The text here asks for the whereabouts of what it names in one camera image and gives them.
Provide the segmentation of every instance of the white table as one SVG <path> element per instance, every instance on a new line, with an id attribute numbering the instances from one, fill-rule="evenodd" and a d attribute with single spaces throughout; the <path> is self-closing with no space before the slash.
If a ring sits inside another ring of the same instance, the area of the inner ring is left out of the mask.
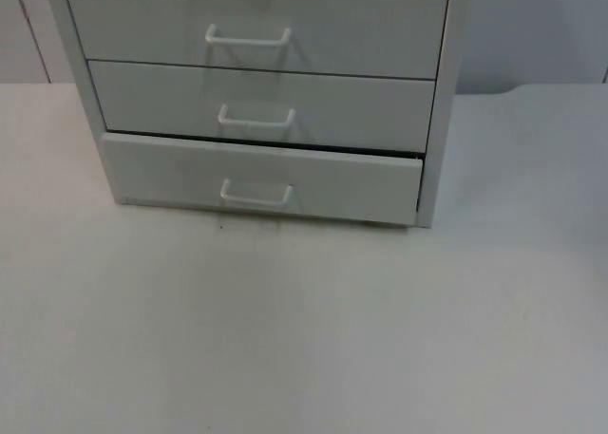
<path id="1" fill-rule="evenodd" d="M 608 431 L 608 87 L 457 100 L 435 227 L 113 203 L 70 85 L 0 86 L 0 425 Z"/>

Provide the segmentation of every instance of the drawer unit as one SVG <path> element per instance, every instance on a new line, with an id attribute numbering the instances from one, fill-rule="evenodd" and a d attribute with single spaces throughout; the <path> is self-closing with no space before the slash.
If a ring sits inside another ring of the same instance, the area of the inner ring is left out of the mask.
<path id="1" fill-rule="evenodd" d="M 107 134 L 126 201 L 412 225 L 419 160 Z"/>
<path id="2" fill-rule="evenodd" d="M 69 0 L 94 60 L 434 79 L 447 0 Z"/>
<path id="3" fill-rule="evenodd" d="M 119 203 L 432 223 L 467 0 L 50 0 Z"/>
<path id="4" fill-rule="evenodd" d="M 435 84 L 91 62 L 110 130 L 424 152 Z"/>

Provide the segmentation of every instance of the metal handle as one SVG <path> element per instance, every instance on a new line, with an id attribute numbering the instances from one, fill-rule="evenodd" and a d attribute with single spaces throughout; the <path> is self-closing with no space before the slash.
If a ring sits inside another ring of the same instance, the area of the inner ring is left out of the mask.
<path id="1" fill-rule="evenodd" d="M 292 126 L 295 119 L 295 110 L 290 109 L 287 119 L 284 123 L 265 123 L 260 121 L 241 121 L 237 119 L 228 119 L 228 105 L 223 104 L 218 114 L 218 122 L 221 125 L 235 125 L 238 127 L 257 127 L 257 128 L 273 128 L 279 130 L 287 130 Z"/>
<path id="2" fill-rule="evenodd" d="M 292 30 L 286 28 L 279 40 L 250 40 L 247 38 L 217 37 L 218 26 L 212 24 L 207 30 L 205 40 L 209 45 L 230 45 L 233 47 L 284 47 L 292 38 Z"/>
<path id="3" fill-rule="evenodd" d="M 294 192 L 294 187 L 292 185 L 288 185 L 287 189 L 285 189 L 285 194 L 283 195 L 283 199 L 280 200 L 268 200 L 268 199 L 258 199 L 258 198 L 246 198 L 246 197 L 235 197 L 234 195 L 230 195 L 228 191 L 230 190 L 230 185 L 232 182 L 229 179 L 226 179 L 221 186 L 221 191 L 219 195 L 221 199 L 224 201 L 232 201 L 235 203 L 243 203 L 243 204 L 251 204 L 255 206 L 266 206 L 269 208 L 282 208 L 287 206 L 289 201 L 292 199 L 292 193 Z"/>

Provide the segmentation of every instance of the drawer front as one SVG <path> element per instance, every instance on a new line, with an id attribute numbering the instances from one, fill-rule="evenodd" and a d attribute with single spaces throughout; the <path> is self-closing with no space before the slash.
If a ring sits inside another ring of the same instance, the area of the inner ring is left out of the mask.
<path id="1" fill-rule="evenodd" d="M 91 62 L 111 130 L 425 152 L 433 82 Z"/>
<path id="2" fill-rule="evenodd" d="M 107 133 L 127 201 L 411 225 L 420 160 Z"/>
<path id="3" fill-rule="evenodd" d="M 447 0 L 69 0 L 85 56 L 434 79 Z"/>

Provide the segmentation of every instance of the drawer handle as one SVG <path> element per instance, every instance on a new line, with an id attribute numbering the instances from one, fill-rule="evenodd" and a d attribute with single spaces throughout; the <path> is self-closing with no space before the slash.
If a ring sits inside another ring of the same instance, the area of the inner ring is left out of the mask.
<path id="1" fill-rule="evenodd" d="M 292 30 L 286 28 L 283 36 L 278 40 L 251 40 L 247 38 L 217 37 L 218 26 L 212 24 L 207 30 L 205 40 L 209 45 L 230 45 L 232 47 L 285 47 L 292 38 Z"/>
<path id="2" fill-rule="evenodd" d="M 283 198 L 280 200 L 268 200 L 268 199 L 258 199 L 258 198 L 246 198 L 246 197 L 235 197 L 234 195 L 230 195 L 228 191 L 230 190 L 230 185 L 232 182 L 229 179 L 226 179 L 221 186 L 221 191 L 219 195 L 221 199 L 224 201 L 232 201 L 235 203 L 243 203 L 243 204 L 252 204 L 255 206 L 266 206 L 268 208 L 282 208 L 287 206 L 289 201 L 292 199 L 292 193 L 294 192 L 294 187 L 292 185 L 288 185 L 287 189 L 285 189 L 285 194 Z"/>
<path id="3" fill-rule="evenodd" d="M 290 109 L 287 119 L 283 123 L 265 123 L 260 121 L 240 121 L 237 119 L 228 119 L 228 105 L 223 104 L 218 114 L 218 122 L 221 125 L 235 125 L 238 127 L 257 127 L 257 128 L 273 128 L 279 130 L 287 130 L 292 126 L 295 120 L 295 110 Z"/>

